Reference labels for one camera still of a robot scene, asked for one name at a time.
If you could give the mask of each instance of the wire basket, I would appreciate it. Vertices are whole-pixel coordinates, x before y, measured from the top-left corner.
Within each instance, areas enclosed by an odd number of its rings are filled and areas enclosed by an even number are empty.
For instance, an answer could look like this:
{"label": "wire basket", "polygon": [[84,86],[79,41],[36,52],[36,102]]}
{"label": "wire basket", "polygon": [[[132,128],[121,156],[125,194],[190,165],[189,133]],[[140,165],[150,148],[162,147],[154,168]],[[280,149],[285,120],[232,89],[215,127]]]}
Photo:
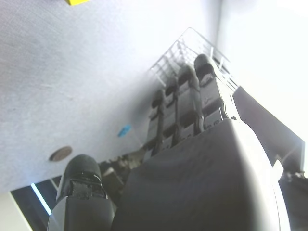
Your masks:
{"label": "wire basket", "polygon": [[232,92],[238,85],[230,73],[229,60],[206,38],[193,28],[188,28],[150,68],[149,75],[155,77],[166,87],[169,78],[175,77],[185,64],[192,64],[199,54],[207,55],[220,70],[223,81]]}

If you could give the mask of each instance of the blue object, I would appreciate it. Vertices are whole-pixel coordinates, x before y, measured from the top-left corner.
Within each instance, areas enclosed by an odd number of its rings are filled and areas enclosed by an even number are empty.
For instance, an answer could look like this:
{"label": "blue object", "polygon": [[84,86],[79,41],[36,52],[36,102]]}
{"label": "blue object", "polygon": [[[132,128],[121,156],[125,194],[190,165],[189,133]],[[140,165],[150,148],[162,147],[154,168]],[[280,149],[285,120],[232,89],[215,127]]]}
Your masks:
{"label": "blue object", "polygon": [[125,127],[123,127],[122,130],[119,132],[118,137],[125,136],[129,132],[130,128],[130,125],[126,125]]}

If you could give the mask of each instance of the white stripe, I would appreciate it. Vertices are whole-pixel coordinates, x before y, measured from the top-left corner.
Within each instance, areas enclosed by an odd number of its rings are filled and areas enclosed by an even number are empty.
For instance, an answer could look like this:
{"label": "white stripe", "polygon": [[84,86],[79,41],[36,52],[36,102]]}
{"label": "white stripe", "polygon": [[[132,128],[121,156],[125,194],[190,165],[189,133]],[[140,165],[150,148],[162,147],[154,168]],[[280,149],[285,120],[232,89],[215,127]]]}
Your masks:
{"label": "white stripe", "polygon": [[40,194],[39,190],[37,189],[37,187],[35,186],[35,184],[31,184],[31,188],[33,189],[33,191],[35,192],[36,196],[38,197],[39,201],[42,203],[44,209],[46,210],[46,212],[48,213],[48,215],[51,214],[51,210],[48,207],[46,201],[44,200],[44,198],[42,197],[42,195]]}

